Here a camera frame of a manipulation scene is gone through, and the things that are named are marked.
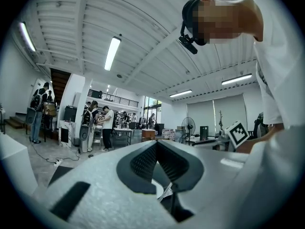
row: standing fan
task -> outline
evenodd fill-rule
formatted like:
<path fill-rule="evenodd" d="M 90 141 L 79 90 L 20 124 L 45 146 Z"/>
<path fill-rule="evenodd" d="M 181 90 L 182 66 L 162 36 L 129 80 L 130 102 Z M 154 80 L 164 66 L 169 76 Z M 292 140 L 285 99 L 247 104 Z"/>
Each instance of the standing fan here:
<path fill-rule="evenodd" d="M 192 118 L 190 117 L 186 117 L 183 121 L 182 121 L 182 125 L 181 126 L 184 126 L 185 127 L 185 130 L 187 130 L 187 135 L 186 137 L 189 138 L 189 145 L 190 145 L 190 138 L 191 138 L 191 135 L 194 134 L 195 132 L 195 122 Z"/>

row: black t-shirt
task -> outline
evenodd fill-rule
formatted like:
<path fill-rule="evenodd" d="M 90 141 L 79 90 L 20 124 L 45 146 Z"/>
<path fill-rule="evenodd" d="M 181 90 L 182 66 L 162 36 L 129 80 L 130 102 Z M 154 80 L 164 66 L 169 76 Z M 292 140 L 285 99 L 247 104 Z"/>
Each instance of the black t-shirt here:
<path fill-rule="evenodd" d="M 95 110 L 95 111 L 92 112 L 92 118 L 93 118 L 93 123 L 94 123 L 94 124 L 96 124 L 95 116 L 96 116 L 96 114 L 98 114 L 98 113 L 99 113 L 98 110 Z"/>
<path fill-rule="evenodd" d="M 38 89 L 35 91 L 33 96 L 35 96 L 37 94 L 37 92 L 38 92 Z M 40 109 L 37 109 L 37 111 L 41 111 L 42 112 L 42 110 L 43 110 L 43 103 L 47 101 L 47 97 L 48 96 L 47 96 L 47 94 L 45 92 L 46 92 L 46 90 L 44 88 L 39 89 L 39 94 L 43 94 L 43 95 L 42 95 L 41 107 L 40 107 Z"/>

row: beige pants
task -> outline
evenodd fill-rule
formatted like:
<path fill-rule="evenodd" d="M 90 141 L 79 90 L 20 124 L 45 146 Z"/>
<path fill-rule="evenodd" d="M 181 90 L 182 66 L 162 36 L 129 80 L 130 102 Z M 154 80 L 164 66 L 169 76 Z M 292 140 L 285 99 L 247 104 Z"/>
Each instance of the beige pants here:
<path fill-rule="evenodd" d="M 94 139 L 94 130 L 95 130 L 95 127 L 96 127 L 96 125 L 92 124 L 91 132 L 89 130 L 87 151 L 92 151 L 92 143 L 93 143 L 93 139 Z"/>

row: gray concrete floor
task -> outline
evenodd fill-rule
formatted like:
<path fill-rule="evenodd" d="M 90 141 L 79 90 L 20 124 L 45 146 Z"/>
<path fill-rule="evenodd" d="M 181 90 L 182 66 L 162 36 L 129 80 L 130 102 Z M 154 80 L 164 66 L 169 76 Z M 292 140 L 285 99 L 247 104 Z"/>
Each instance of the gray concrete floor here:
<path fill-rule="evenodd" d="M 40 154 L 44 158 L 48 158 L 49 161 L 55 162 L 56 158 L 71 158 L 73 160 L 77 160 L 76 152 L 77 148 L 72 147 L 71 149 L 66 149 L 58 146 L 58 141 L 51 140 L 49 138 L 46 139 L 46 142 L 41 138 L 40 144 L 33 144 L 29 141 L 29 133 L 26 135 L 25 129 L 13 129 L 12 127 L 6 125 L 6 134 L 18 141 L 19 143 L 25 145 L 28 148 L 30 163 L 36 177 L 38 188 L 33 194 L 33 197 L 40 201 L 42 199 L 45 190 L 47 189 L 49 182 L 55 172 L 55 167 L 53 163 L 47 162 L 45 159 L 41 158 L 38 154 Z M 135 130 L 134 135 L 132 135 L 132 144 L 136 144 L 141 142 L 142 131 Z M 115 149 L 123 148 L 124 143 L 120 142 L 116 145 Z M 80 157 L 77 161 L 72 161 L 70 159 L 65 159 L 62 161 L 61 166 L 75 168 L 82 162 L 88 159 L 88 155 L 98 155 L 102 154 L 101 149 L 103 149 L 103 144 L 101 147 L 99 144 L 93 144 L 93 151 L 90 153 L 83 153 L 77 155 Z"/>

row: railing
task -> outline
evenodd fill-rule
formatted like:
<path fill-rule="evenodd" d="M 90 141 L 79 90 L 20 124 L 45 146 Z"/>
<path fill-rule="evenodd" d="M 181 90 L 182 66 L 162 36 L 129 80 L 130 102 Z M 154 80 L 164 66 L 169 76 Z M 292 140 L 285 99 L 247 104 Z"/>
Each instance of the railing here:
<path fill-rule="evenodd" d="M 134 100 L 113 96 L 113 95 L 107 94 L 107 93 L 101 94 L 100 92 L 91 90 L 91 89 L 88 92 L 88 97 L 99 98 L 99 99 L 102 99 L 105 101 L 109 101 L 109 102 L 113 102 L 113 103 L 117 103 L 117 104 L 128 105 L 128 106 L 132 106 L 132 107 L 138 107 L 138 104 L 139 104 L 139 102 L 134 101 Z"/>

